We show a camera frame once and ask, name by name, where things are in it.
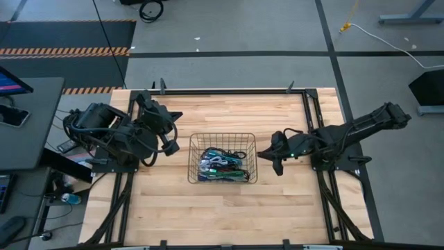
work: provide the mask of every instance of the metal wire basket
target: metal wire basket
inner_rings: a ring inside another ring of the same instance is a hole
[[[242,151],[246,154],[241,159],[242,170],[249,173],[248,181],[205,180],[200,175],[199,164],[201,156],[208,148],[218,148],[225,151]],[[256,138],[252,133],[196,133],[189,139],[188,181],[196,183],[256,183],[257,157]]]

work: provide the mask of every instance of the hazard tape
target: hazard tape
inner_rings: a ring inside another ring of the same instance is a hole
[[[115,56],[130,56],[129,53],[114,53]],[[43,56],[0,56],[0,60],[11,59],[41,59],[41,58],[84,58],[84,57],[97,57],[97,56],[112,56],[112,53],[100,53],[100,54],[67,54],[67,55],[43,55]]]
[[[107,19],[102,22],[136,22],[134,19]],[[99,20],[36,20],[36,21],[13,21],[12,23],[24,23],[24,22],[99,22]]]
[[[112,52],[115,55],[126,55],[129,48],[126,47],[112,47]],[[99,56],[111,56],[109,47],[83,47],[83,48],[2,48],[0,55],[81,55],[81,54],[98,54]]]
[[[73,87],[63,89],[63,94],[109,94],[122,87]]]

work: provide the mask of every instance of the gray floor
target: gray floor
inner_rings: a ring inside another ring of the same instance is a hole
[[[137,6],[96,0],[103,19],[138,19]],[[323,0],[337,51],[390,51],[390,47],[351,28],[339,35],[354,0]],[[444,50],[444,24],[387,25],[379,15],[408,12],[420,0],[360,1],[352,19],[375,35],[403,49]],[[0,17],[12,16],[18,0],[0,0]],[[430,13],[444,14],[444,1]],[[19,20],[97,19],[90,0],[28,0]],[[164,16],[154,24],[138,22],[132,52],[184,51],[325,51],[325,41],[312,0],[169,0]],[[425,65],[444,64],[442,57],[419,58]],[[339,58],[348,98],[355,117],[385,101],[398,103],[413,118],[401,131],[384,131],[362,142],[377,211],[387,242],[444,245],[444,116],[416,116],[417,102],[408,84],[424,70],[407,57]],[[169,88],[336,87],[329,58],[229,57],[134,58],[128,63],[129,88],[147,88],[162,77]],[[62,98],[60,109],[85,108],[90,102],[108,102],[107,94]],[[51,130],[52,145],[66,140]],[[51,216],[67,208],[52,208]],[[84,206],[54,220],[47,228],[80,222]],[[32,241],[31,249],[73,246],[80,227],[66,228],[49,242]]]

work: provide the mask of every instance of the wooden table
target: wooden table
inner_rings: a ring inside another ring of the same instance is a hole
[[[336,90],[317,91],[325,125],[342,124]],[[115,90],[110,105],[127,111],[129,96],[130,90]],[[159,155],[155,166],[141,165],[135,174],[126,246],[158,246],[160,240],[168,240],[168,245],[281,244],[283,239],[290,239],[292,244],[328,243],[318,181],[308,157],[284,162],[283,176],[276,176],[270,161],[258,158],[258,180],[252,185],[193,185],[187,180],[191,134],[253,133],[261,151],[269,147],[271,134],[276,131],[286,127],[307,131],[300,95],[153,98],[169,111],[183,112],[176,122],[180,150],[169,157]],[[114,178],[115,174],[108,174],[90,192],[79,242],[86,241],[107,215]],[[371,238],[359,181],[343,172],[336,173],[336,179],[344,210]],[[337,224],[336,214],[330,210]],[[120,218],[117,215],[113,240],[117,240]]]

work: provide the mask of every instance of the computer monitor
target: computer monitor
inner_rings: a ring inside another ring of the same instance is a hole
[[[32,93],[33,89],[9,71],[0,67],[0,97]]]

